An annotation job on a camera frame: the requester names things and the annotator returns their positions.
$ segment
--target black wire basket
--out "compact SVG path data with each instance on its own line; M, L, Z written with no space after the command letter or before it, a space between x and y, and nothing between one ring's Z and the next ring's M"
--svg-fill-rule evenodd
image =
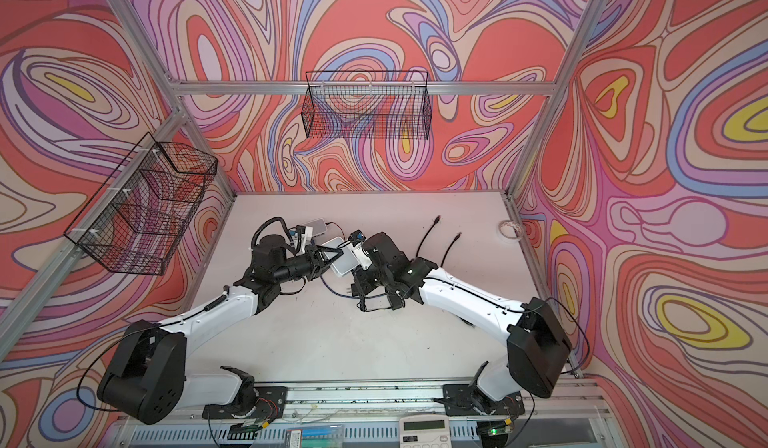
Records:
M109 271L162 275L217 168L213 155L155 142L82 236L74 240L71 225L64 235Z
M307 138L428 139L432 101L424 70L306 72Z

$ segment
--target calculator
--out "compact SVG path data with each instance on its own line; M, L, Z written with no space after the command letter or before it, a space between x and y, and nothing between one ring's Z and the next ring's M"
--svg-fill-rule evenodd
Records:
M400 418L400 448L451 448L448 417L424 414Z

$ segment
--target patterned fabric backdrop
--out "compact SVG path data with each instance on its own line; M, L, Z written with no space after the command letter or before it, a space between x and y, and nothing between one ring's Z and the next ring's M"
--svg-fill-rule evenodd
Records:
M628 446L768 446L767 80L768 0L611 0L515 194Z
M168 107L104 0L0 0L0 14L4 310ZM110 274L88 258L77 264L0 364L1 447L98 442L116 416L84 409L74 399L78 378L130 322L180 309L223 200L212 186L163 277ZM103 371L96 364L84 383L91 404Z
M171 75L552 80L586 0L132 0ZM195 96L236 191L504 189L543 98L433 98L428 142L305 140L302 97Z

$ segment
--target plastic packaging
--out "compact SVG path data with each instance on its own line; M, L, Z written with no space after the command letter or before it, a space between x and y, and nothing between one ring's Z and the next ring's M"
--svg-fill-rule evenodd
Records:
M344 425L307 424L286 432L285 448L341 448Z

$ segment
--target white tabletop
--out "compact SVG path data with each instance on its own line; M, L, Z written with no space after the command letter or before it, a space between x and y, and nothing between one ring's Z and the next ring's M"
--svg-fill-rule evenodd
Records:
M462 237L445 269L492 293L528 301L536 295L519 245L496 236L508 215L499 193L371 193L323 195L240 195L226 222L194 305L216 298L224 285L242 277L250 263L250 239L265 220L283 216L289 227L324 218L348 235L386 232L413 257L418 242L437 215L437 224L420 255L440 262L457 232ZM329 226L328 238L339 235ZM264 234L282 232L275 223ZM347 294L352 276L324 278ZM286 283L295 291L301 282ZM377 289L372 295L381 292ZM387 305L370 300L369 309ZM506 347L455 315L413 300L396 311L362 313L356 301L330 293L318 280L301 293L280 296L259 313L219 334L187 361L187 371L214 370L222 364L244 370L259 381L381 380L473 376L480 364Z

